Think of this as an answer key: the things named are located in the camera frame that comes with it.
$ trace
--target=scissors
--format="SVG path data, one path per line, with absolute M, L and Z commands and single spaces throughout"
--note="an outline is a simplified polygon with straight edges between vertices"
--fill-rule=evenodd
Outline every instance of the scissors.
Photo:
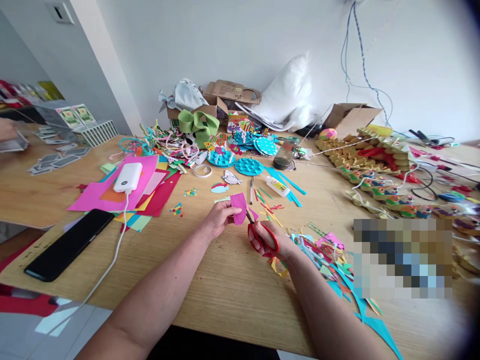
M 273 257 L 273 253 L 277 253 L 278 251 L 280 251 L 279 241 L 275 237 L 272 230 L 270 230 L 268 227 L 262 224 L 263 228 L 270 234 L 271 238 L 273 239 L 273 242 L 275 243 L 275 248 L 271 248 L 268 245 L 268 243 L 255 231 L 255 228 L 254 228 L 255 222 L 252 220 L 252 217 L 250 216 L 249 211 L 245 210 L 245 212 L 246 212 L 246 217 L 250 221 L 250 223 L 248 224 L 248 233 L 250 233 L 250 230 L 251 230 L 251 233 L 253 234 L 253 237 L 255 238 L 255 240 L 260 244 L 261 247 L 263 247 L 263 249 L 265 249 L 265 253 L 263 254 L 264 257 L 269 257 L 269 258 Z M 250 244 L 257 253 L 260 253 L 260 251 L 255 247 L 252 241 L 250 241 Z

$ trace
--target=tile floor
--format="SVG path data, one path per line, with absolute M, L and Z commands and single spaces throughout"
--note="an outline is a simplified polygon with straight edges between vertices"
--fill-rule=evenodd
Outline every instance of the tile floor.
M 45 333 L 58 324 L 59 312 L 68 313 L 69 309 L 72 312 L 78 305 L 68 302 L 60 306 L 51 315 L 49 324 L 39 316 L 0 313 L 0 360 L 23 360 L 45 337 Z M 85 305 L 67 322 L 58 336 L 50 335 L 42 341 L 30 359 L 73 360 L 111 313 L 111 310 Z M 310 359 L 280 350 L 278 354 L 281 360 Z

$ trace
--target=hand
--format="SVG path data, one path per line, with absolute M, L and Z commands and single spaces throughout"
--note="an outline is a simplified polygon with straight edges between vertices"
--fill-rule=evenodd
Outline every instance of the hand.
M 242 209 L 232 207 L 230 201 L 219 201 L 211 208 L 205 219 L 198 225 L 202 232 L 212 241 L 217 238 L 225 229 L 225 226 L 234 222 L 233 214 L 240 214 Z
M 278 226 L 276 222 L 258 220 L 255 221 L 255 223 L 253 224 L 253 228 L 256 230 L 256 233 L 258 234 L 258 236 L 263 238 L 267 245 L 272 249 L 276 248 L 276 244 L 270 236 L 269 232 L 265 230 L 262 225 L 265 225 L 267 228 L 269 228 L 271 232 L 275 235 L 280 250 L 273 251 L 273 255 L 275 255 L 280 260 L 288 260 L 294 253 L 300 250 L 297 245 L 295 245 L 295 243 L 292 241 L 292 239 L 285 235 L 285 231 L 283 231 L 283 229 Z M 248 239 L 250 240 L 250 242 L 253 243 L 255 249 L 260 251 L 261 255 L 265 254 L 266 251 L 260 246 L 251 230 L 248 232 Z
M 16 139 L 18 134 L 14 127 L 14 121 L 0 117 L 0 141 Z

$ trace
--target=ball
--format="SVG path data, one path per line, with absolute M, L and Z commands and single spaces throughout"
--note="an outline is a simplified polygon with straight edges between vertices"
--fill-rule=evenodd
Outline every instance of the ball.
M 337 131 L 335 129 L 325 129 L 322 130 L 318 136 L 322 140 L 335 139 L 337 137 Z

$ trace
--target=white power bank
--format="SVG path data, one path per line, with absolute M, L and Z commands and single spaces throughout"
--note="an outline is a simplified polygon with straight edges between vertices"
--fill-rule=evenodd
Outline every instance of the white power bank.
M 113 191 L 117 193 L 131 193 L 136 190 L 141 174 L 142 164 L 140 162 L 131 162 L 123 165 L 120 175 L 118 175 L 113 186 Z

